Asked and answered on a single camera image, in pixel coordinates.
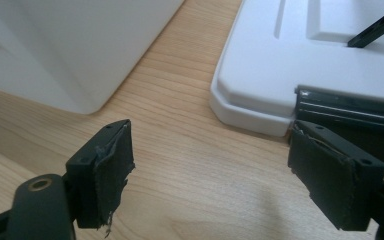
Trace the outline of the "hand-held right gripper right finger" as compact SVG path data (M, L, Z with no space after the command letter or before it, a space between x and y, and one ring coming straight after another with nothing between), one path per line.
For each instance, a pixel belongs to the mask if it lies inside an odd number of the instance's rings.
M370 198L383 183L382 161L326 127L297 120L292 128L288 167L336 228L367 229Z

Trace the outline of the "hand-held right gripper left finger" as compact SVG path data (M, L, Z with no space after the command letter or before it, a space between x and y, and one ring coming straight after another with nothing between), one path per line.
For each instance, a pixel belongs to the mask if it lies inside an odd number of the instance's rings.
M129 119L102 127L67 161L65 187L79 228L111 227L134 168Z

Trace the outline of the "white plastic tray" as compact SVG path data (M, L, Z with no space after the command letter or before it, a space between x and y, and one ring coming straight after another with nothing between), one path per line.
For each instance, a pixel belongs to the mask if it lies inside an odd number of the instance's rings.
M384 16L384 0L243 0L211 84L228 125L282 137L299 86L384 100L384 35L348 41Z

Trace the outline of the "black appliance tray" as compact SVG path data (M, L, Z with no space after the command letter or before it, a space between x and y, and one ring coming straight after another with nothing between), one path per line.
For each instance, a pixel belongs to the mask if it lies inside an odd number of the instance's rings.
M384 162L384 101L300 86L297 120L327 127Z

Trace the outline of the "white plastic box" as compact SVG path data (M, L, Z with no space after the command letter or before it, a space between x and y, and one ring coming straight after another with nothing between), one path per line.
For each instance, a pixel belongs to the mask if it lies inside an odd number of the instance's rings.
M90 114L184 0L0 0L0 91Z

